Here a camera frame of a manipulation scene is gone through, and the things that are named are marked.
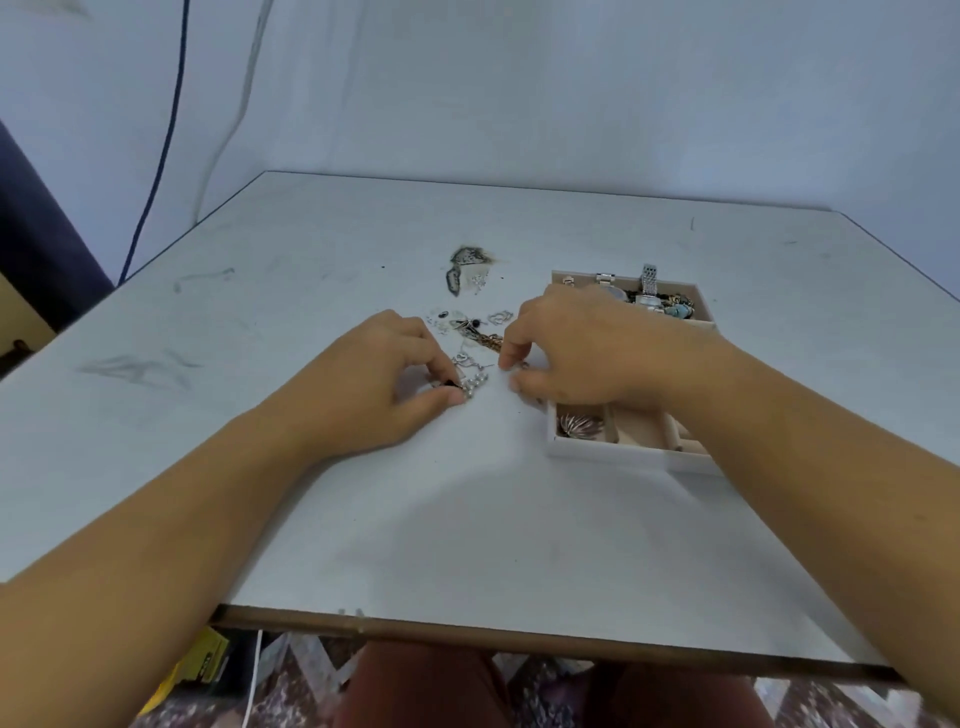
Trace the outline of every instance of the hand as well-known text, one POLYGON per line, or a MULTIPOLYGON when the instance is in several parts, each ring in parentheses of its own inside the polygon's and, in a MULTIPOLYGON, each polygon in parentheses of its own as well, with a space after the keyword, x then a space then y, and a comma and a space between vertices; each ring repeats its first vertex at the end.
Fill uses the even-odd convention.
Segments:
POLYGON ((391 445, 465 401, 458 387, 441 386, 397 402, 397 379, 419 364, 438 381, 460 382, 421 319, 382 311, 333 342, 257 409, 308 464, 391 445))
POLYGON ((666 409, 669 388, 683 384, 705 351, 724 340, 715 332, 618 301, 600 286, 553 283, 524 303, 507 327, 500 368, 510 369, 537 344, 550 368, 527 369, 511 388, 564 404, 620 401, 666 409))

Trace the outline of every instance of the brown pants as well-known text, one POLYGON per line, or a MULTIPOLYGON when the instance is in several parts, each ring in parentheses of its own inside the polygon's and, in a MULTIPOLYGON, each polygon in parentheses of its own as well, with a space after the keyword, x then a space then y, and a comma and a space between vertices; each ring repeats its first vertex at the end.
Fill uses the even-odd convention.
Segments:
MULTIPOLYGON (((588 728, 772 728, 746 678, 634 665, 596 670, 588 728)), ((507 687, 469 649, 368 643, 336 728, 511 728, 507 687)))

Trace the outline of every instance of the white wall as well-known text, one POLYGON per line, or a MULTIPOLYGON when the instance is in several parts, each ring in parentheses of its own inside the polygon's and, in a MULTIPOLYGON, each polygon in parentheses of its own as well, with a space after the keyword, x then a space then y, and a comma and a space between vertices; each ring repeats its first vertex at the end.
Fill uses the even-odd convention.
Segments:
MULTIPOLYGON (((0 118, 115 277, 163 139, 180 3, 83 0, 84 19, 11 1, 0 118)), ((189 226, 258 8, 194 1, 137 265, 189 226)), ((960 294, 958 37, 954 0, 276 0, 204 209, 264 168, 823 206, 960 294)))
MULTIPOLYGON (((180 2, 83 0, 86 14, 60 12, 64 5, 78 2, 0 3, 0 119, 116 280, 166 133, 180 2)), ((190 227, 202 170, 236 109, 259 6, 193 3, 177 130, 134 270, 190 227)), ((272 131, 261 119, 251 109, 207 209, 264 168, 272 131)))
POLYGON ((830 207, 960 294, 955 0, 334 5, 273 168, 830 207))

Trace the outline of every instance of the patterned floor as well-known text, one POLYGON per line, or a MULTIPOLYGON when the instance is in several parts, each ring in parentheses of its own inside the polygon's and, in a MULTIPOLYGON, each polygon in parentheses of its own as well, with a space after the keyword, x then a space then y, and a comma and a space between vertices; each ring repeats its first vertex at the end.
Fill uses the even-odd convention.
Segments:
MULTIPOLYGON (((363 642, 285 633, 261 653, 249 728, 332 726, 363 642)), ((558 679, 589 663, 498 654, 518 728, 580 726, 576 698, 558 679)), ((758 677, 754 688, 777 728, 953 728, 907 690, 758 677)), ((132 728, 240 728, 246 701, 171 698, 132 728)))

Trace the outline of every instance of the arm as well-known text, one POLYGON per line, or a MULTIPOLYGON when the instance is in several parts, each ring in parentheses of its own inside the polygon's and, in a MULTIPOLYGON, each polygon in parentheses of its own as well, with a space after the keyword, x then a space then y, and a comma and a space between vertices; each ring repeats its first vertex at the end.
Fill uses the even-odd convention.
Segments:
POLYGON ((532 342, 550 369, 516 373, 518 391, 670 412, 891 664, 960 716, 960 469, 715 332, 603 291, 526 303, 500 365, 532 342))
POLYGON ((374 316, 19 573, 0 591, 0 724, 129 725, 308 467, 396 442, 463 402, 439 387, 396 403, 396 378, 415 364, 458 380, 420 319, 374 316))

